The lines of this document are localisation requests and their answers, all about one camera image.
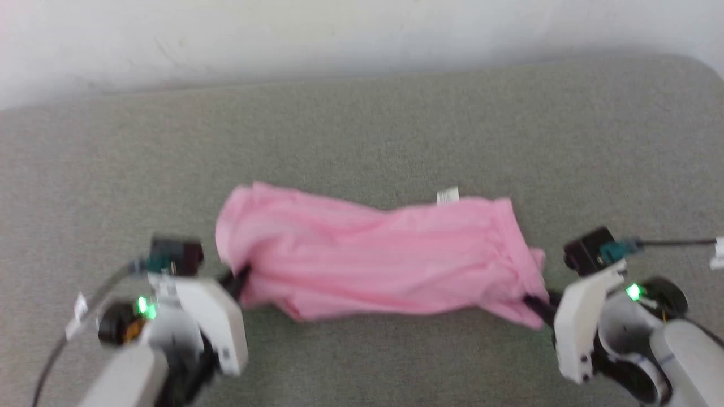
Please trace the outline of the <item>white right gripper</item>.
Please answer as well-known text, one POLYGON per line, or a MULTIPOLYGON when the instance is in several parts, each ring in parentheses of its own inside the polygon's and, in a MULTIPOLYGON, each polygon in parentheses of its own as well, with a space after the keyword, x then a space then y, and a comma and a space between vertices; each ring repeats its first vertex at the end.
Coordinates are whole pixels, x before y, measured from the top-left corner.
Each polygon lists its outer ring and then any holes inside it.
POLYGON ((627 264, 618 261, 602 271, 569 284, 548 299, 526 295, 523 303, 554 329, 559 372, 569 381, 583 384, 592 376, 592 356, 597 326, 607 295, 625 281, 627 264))

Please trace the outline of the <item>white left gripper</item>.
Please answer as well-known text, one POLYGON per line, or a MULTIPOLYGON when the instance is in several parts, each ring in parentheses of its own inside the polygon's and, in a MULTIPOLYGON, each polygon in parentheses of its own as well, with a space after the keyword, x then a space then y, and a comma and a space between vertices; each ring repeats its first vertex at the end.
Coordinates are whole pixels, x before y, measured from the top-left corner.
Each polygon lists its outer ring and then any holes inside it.
POLYGON ((224 375, 240 376, 248 363, 242 310, 238 304, 251 266, 228 270, 219 283, 207 278, 150 276, 155 317, 148 322, 148 344, 177 353, 192 365, 210 351, 224 375))

